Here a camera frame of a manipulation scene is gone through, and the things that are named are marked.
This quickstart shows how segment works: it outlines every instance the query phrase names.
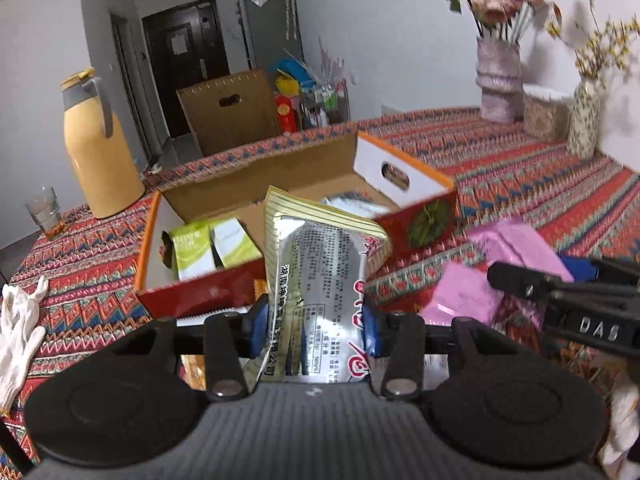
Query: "dark brown door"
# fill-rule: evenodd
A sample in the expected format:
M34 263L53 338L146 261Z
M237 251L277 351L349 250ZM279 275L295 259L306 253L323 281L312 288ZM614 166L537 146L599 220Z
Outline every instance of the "dark brown door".
M176 90L229 75L215 0L143 19L164 118L172 139L190 132Z

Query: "black foam pad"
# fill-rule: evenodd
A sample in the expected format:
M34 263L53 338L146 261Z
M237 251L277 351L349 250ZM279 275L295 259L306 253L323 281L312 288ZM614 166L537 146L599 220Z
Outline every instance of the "black foam pad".
M588 460L606 426L596 390L537 356L474 362L436 390L431 416L461 452L520 469Z
M37 388L25 425L41 457L79 466L118 467L176 446L202 413L177 376L119 359L71 367Z

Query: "silver foil package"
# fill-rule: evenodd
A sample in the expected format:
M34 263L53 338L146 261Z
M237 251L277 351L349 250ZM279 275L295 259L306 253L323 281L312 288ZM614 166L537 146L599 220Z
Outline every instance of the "silver foil package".
M335 383L369 371L364 279L388 257L370 220L271 188L266 200L270 348L261 380Z

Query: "paper notice on door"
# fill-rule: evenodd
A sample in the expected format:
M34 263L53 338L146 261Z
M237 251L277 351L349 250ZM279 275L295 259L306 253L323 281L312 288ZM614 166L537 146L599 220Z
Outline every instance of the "paper notice on door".
M174 50L174 54L176 56L178 54L184 54L188 51L187 42L185 41L182 34L180 36L174 36L171 38L171 48Z

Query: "gray gripper base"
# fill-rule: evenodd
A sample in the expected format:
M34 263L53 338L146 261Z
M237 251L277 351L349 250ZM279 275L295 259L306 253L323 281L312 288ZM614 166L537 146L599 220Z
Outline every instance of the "gray gripper base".
M441 442L415 406L377 398L367 383L261 383L245 400L210 406L190 436L149 462L92 470L45 460L27 476L27 480L603 478L582 463L517 472L473 462Z

